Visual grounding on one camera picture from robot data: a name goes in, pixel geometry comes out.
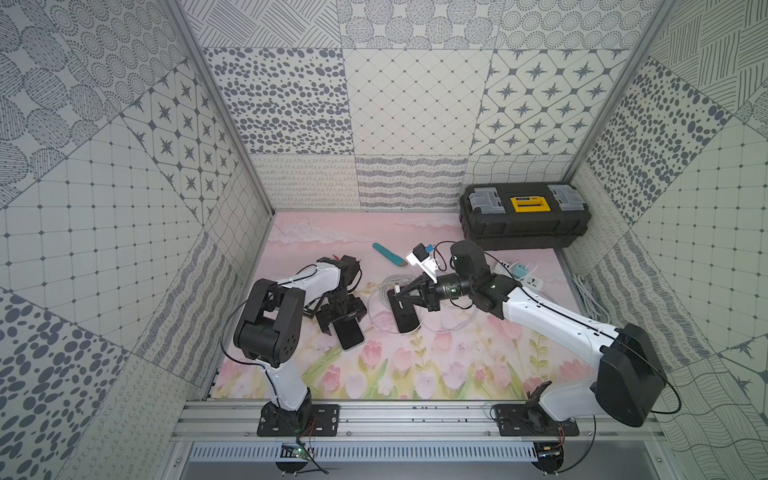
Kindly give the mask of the black smartphone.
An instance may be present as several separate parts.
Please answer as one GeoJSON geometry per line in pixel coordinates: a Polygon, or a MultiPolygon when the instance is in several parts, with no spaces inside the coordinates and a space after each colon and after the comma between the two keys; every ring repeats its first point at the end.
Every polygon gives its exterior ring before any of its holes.
{"type": "Polygon", "coordinates": [[[344,351],[349,351],[365,341],[357,320],[337,321],[333,324],[333,328],[344,351]]]}
{"type": "Polygon", "coordinates": [[[399,333],[411,333],[420,327],[421,322],[412,303],[400,302],[394,289],[387,291],[387,298],[399,333]]]}

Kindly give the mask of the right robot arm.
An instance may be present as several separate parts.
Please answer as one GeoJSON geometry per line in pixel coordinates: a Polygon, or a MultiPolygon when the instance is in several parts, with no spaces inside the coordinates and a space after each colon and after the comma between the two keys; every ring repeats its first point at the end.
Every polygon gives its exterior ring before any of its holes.
{"type": "Polygon", "coordinates": [[[422,273],[388,290],[398,325],[417,321],[417,308],[438,311],[444,301],[466,297],[478,310],[517,322],[575,354],[595,370],[593,379],[555,387],[542,382],[528,394],[524,418],[541,428],[572,418],[606,414],[629,427],[642,426],[670,383],[648,333],[628,323],[602,323],[548,301],[512,274],[495,272],[489,254],[473,241],[451,247],[452,273],[442,275],[431,251],[417,245],[407,261],[422,273]]]}

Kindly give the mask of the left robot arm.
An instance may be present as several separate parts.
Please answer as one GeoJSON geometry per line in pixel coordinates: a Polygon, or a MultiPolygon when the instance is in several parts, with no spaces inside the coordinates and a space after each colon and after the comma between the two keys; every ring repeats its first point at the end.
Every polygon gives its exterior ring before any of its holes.
{"type": "Polygon", "coordinates": [[[316,320],[323,334],[334,334],[344,350],[364,342],[360,321],[367,308],[354,294],[361,279],[356,258],[323,257],[286,279],[255,281],[235,308],[239,319],[233,344],[244,358],[228,358],[265,374],[271,387],[271,398],[262,409],[268,430],[286,427],[300,433],[313,422],[310,389],[292,360],[305,318],[316,320]]]}

